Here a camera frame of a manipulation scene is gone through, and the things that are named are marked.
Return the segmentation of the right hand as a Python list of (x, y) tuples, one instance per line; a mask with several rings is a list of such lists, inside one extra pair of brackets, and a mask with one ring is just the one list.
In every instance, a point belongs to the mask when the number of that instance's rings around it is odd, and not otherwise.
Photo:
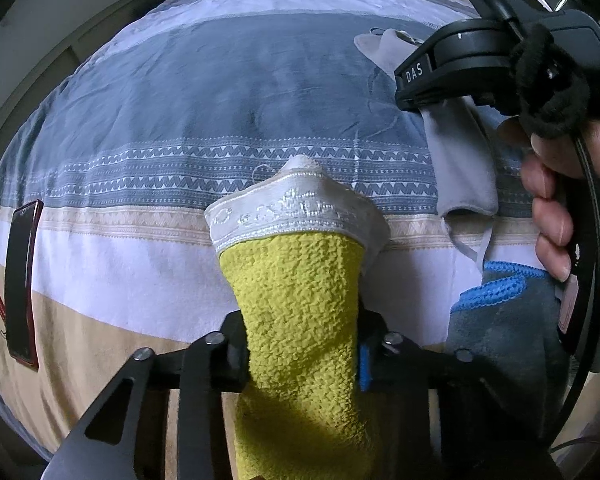
[[(496, 132), (504, 141), (529, 150), (520, 177), (524, 189), (533, 196), (532, 219), (539, 230), (536, 256), (545, 270), (563, 283), (571, 272), (567, 245), (574, 231), (565, 207), (567, 186), (583, 178), (576, 151), (567, 138), (547, 140), (528, 133), (516, 117), (504, 120)], [(600, 179), (600, 120), (590, 122), (582, 139)]]

